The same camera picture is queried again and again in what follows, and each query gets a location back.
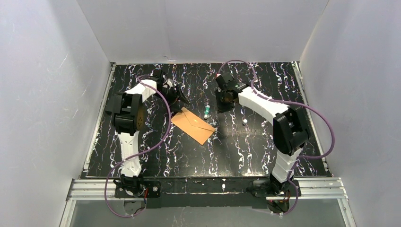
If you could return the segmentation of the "green white glue stick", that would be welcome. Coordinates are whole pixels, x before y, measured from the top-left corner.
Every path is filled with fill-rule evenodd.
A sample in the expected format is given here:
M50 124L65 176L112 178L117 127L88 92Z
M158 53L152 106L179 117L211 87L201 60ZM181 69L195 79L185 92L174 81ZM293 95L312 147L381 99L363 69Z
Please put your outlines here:
M206 106L205 106L205 111L204 111L204 119L205 119L205 120L208 119L208 117L209 117L209 112L210 112L210 106L209 106L209 105L206 105Z

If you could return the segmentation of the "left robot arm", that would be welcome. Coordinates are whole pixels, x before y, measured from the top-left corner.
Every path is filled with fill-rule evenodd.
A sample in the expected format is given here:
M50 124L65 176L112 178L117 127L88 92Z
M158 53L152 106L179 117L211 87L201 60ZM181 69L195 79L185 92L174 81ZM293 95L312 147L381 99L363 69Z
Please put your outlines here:
M157 96L166 101L168 111L172 114L182 113L180 103L188 104L179 86L162 70L140 76L139 80L133 88L110 98L105 109L111 116L124 160L120 180L115 180L114 183L133 195L141 194L145 190L140 177L142 169L138 157L139 132L145 125L144 102L151 96Z

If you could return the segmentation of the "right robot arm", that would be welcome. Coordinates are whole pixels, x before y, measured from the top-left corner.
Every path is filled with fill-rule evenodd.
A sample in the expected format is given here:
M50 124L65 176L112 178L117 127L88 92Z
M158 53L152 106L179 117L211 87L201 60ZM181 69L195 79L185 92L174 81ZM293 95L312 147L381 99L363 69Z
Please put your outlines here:
M264 189L268 194L287 191L294 164L311 136L303 109L273 102L271 98L264 97L261 92L229 73L218 74L215 81L218 85L215 90L218 112L230 111L235 104L239 104L272 124L273 143L278 151L269 182Z

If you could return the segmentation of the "orange brown envelope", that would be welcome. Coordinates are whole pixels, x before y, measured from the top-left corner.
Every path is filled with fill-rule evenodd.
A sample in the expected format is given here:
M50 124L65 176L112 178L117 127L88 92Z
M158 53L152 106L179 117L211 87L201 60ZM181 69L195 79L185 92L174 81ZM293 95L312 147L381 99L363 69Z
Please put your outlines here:
M172 123L188 134L191 138L203 145L214 133L215 128L183 107L182 112L172 118Z

